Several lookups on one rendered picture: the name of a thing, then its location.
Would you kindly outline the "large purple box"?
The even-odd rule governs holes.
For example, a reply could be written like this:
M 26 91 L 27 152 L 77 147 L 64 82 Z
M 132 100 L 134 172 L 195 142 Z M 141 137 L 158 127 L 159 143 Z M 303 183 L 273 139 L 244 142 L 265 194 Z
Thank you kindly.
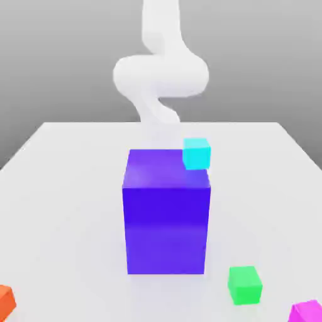
M 129 274 L 203 274 L 211 184 L 182 150 L 131 149 L 122 185 Z

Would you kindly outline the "small green cube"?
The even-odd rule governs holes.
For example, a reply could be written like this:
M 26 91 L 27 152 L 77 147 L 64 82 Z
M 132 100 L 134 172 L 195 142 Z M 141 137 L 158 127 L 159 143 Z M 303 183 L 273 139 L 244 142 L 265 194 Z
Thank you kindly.
M 230 267 L 228 290 L 234 305 L 258 304 L 263 284 L 254 266 Z

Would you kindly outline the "small cyan cube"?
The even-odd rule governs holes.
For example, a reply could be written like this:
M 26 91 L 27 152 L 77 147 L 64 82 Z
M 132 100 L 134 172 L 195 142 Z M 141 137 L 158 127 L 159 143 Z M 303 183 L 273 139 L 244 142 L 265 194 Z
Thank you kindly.
M 211 147 L 206 138 L 185 138 L 182 159 L 187 170 L 208 170 Z

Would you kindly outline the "small magenta cube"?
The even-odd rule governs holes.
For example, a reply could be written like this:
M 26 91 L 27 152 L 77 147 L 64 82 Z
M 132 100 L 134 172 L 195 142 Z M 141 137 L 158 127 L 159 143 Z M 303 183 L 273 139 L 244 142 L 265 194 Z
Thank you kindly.
M 288 322 L 322 322 L 322 305 L 317 300 L 293 304 Z

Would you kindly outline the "small orange cube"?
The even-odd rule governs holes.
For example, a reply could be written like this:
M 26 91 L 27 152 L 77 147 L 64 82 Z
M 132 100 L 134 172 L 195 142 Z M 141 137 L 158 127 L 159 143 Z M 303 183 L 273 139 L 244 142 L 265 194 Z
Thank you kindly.
M 9 286 L 0 285 L 0 322 L 13 312 L 16 307 L 13 290 Z

